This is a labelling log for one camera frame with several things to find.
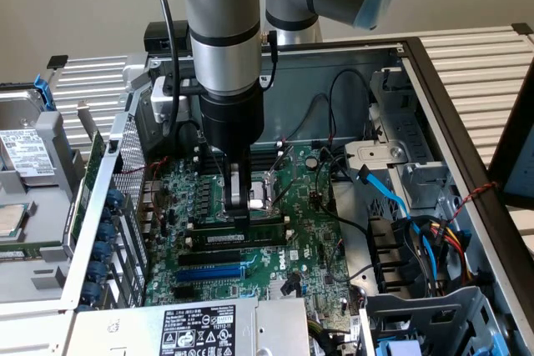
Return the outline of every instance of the warning label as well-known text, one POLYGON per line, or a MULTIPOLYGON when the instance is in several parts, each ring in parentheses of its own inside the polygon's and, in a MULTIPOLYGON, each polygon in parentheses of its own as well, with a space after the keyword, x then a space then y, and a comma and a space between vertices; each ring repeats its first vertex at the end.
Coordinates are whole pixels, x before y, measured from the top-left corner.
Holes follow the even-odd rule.
POLYGON ((235 306, 165 312, 160 356, 233 356, 235 306))
POLYGON ((35 129, 0 131, 0 139, 21 177, 53 175, 47 150, 35 129))

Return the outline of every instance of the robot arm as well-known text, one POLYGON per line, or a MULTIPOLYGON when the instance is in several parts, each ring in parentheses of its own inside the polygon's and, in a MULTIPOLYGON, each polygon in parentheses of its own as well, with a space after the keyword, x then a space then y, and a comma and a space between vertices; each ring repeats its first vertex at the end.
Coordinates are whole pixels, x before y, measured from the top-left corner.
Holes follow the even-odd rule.
MULTIPOLYGON (((279 31, 313 26, 319 15, 373 28, 389 0, 267 0, 267 19, 279 31)), ((250 145, 263 132, 259 85, 259 0, 186 0, 204 134, 225 154, 224 206, 236 225, 249 221, 250 145)))

